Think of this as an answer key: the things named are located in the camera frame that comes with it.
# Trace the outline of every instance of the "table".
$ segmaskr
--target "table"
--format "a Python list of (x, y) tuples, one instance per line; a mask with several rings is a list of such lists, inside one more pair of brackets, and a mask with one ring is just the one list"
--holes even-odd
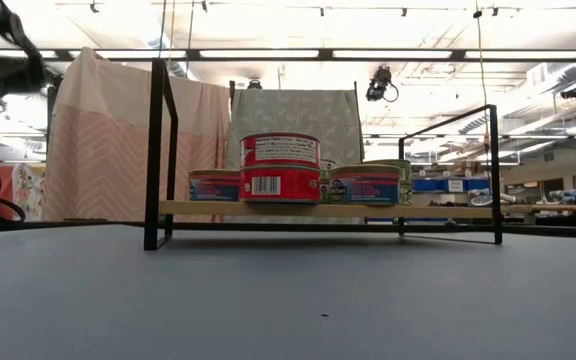
[(576, 239), (175, 235), (0, 233), (0, 359), (576, 358)]

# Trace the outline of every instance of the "tuna can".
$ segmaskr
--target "tuna can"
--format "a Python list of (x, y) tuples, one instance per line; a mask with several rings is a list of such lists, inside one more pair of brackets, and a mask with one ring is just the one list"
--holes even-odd
[(239, 201), (237, 170), (192, 170), (189, 177), (191, 201)]
[(241, 139), (241, 167), (298, 165), (319, 170), (319, 140), (298, 133), (272, 132)]
[(332, 203), (395, 205), (400, 169), (389, 165), (351, 165), (330, 171)]
[(330, 170), (337, 168), (337, 163), (332, 160), (321, 159), (321, 182), (327, 183), (330, 180)]
[(401, 180), (410, 181), (411, 175), (411, 168), (410, 168), (410, 161), (408, 160), (399, 160), (399, 159), (384, 159), (384, 160), (371, 160), (371, 161), (364, 161), (362, 164), (379, 164), (379, 165), (390, 165), (396, 166), (401, 169)]
[(406, 180), (399, 182), (399, 205), (412, 206), (412, 182)]
[(319, 170), (305, 166), (255, 166), (241, 169), (239, 198), (244, 202), (316, 204)]
[(330, 204), (330, 170), (337, 168), (333, 160), (321, 159), (321, 200), (322, 204)]

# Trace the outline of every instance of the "striped fabric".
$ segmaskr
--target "striped fabric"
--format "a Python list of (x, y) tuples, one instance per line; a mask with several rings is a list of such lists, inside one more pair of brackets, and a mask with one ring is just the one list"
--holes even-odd
[[(143, 221), (149, 111), (149, 90), (143, 85), (150, 83), (149, 75), (97, 60), (87, 51), (70, 66), (48, 149), (46, 220)], [(222, 87), (183, 79), (171, 83), (180, 116), (175, 198), (186, 200), (189, 170), (224, 167), (229, 96)], [(169, 128), (165, 117), (161, 199), (166, 193)]]

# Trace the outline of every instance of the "green can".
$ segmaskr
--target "green can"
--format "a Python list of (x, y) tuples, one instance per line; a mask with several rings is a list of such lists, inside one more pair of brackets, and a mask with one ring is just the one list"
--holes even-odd
[(399, 205), (412, 206), (412, 182), (399, 182)]
[(390, 165), (396, 166), (401, 169), (401, 180), (410, 181), (410, 161), (399, 160), (399, 159), (383, 159), (383, 160), (370, 160), (364, 161), (362, 164), (380, 164), (380, 165)]
[(319, 161), (319, 170), (321, 171), (321, 182), (328, 182), (330, 180), (330, 170), (337, 168), (337, 163), (333, 160), (321, 159)]
[(319, 161), (319, 169), (321, 171), (321, 177), (319, 180), (319, 189), (321, 191), (322, 204), (330, 204), (330, 170), (337, 168), (337, 163), (329, 159), (321, 159)]

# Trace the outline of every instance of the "wooden shelf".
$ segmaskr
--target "wooden shelf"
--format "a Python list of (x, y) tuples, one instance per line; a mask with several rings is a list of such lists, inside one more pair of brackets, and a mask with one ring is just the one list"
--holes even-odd
[(230, 216), (312, 216), (312, 217), (417, 217), (491, 218), (490, 208), (441, 206), (364, 206), (251, 204), (212, 201), (160, 201), (160, 214)]
[(532, 213), (538, 211), (576, 211), (576, 205), (505, 205), (503, 212)]

